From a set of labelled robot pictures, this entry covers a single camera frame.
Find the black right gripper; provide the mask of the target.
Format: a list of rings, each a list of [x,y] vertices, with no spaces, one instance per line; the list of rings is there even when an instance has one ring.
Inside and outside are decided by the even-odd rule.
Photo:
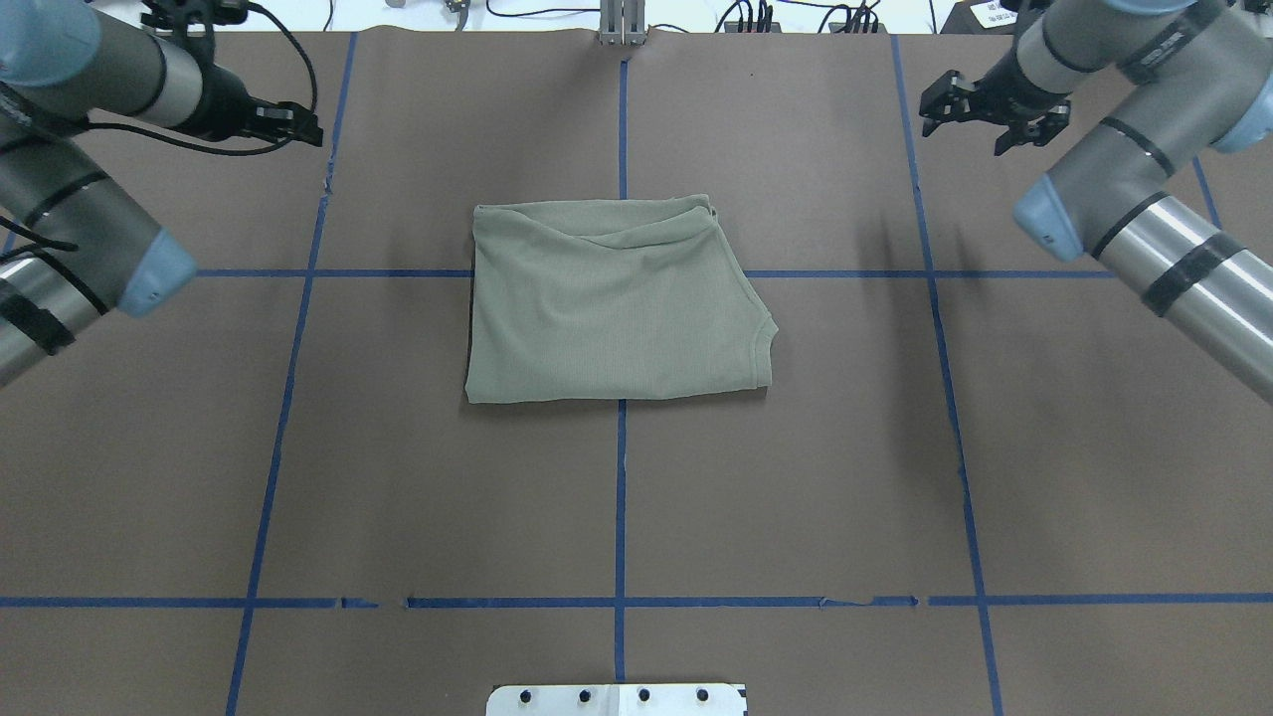
[[[920,94],[923,118],[978,118],[1006,126],[993,147],[995,157],[1018,147],[1044,148],[1071,122],[1071,101],[1044,90],[1023,75],[1015,50],[973,82],[960,70],[947,70]]]

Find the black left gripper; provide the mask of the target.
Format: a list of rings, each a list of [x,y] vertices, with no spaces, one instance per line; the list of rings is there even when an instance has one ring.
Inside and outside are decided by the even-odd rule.
[[[202,88],[193,110],[193,136],[207,141],[255,138],[262,141],[303,141],[322,148],[325,130],[313,110],[295,101],[255,99],[241,76],[218,65],[201,69]]]

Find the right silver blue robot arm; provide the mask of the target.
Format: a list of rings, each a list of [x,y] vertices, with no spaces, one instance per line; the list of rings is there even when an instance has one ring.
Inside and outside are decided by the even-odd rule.
[[[1262,399],[1270,399],[1270,266],[1166,190],[1204,150],[1270,135],[1270,39],[1226,1],[1015,5],[1012,45],[976,82],[923,90],[923,134],[1003,127],[995,155],[1049,144],[1071,94],[1105,69],[1132,89],[1015,203],[1018,227],[1059,259],[1087,255]]]

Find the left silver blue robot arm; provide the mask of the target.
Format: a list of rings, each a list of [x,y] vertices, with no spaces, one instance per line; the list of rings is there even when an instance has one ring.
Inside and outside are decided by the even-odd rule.
[[[153,313],[193,279],[195,259],[78,138],[121,131],[227,157],[325,141],[314,99],[251,96],[216,62],[215,29],[267,15],[255,1],[146,1],[137,25],[87,1],[3,4],[1,381],[10,385],[121,311]]]

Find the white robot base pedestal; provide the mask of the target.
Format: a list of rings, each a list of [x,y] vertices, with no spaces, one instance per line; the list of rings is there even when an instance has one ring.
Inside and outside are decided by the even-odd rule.
[[[504,685],[486,715],[747,715],[746,687],[731,683]]]

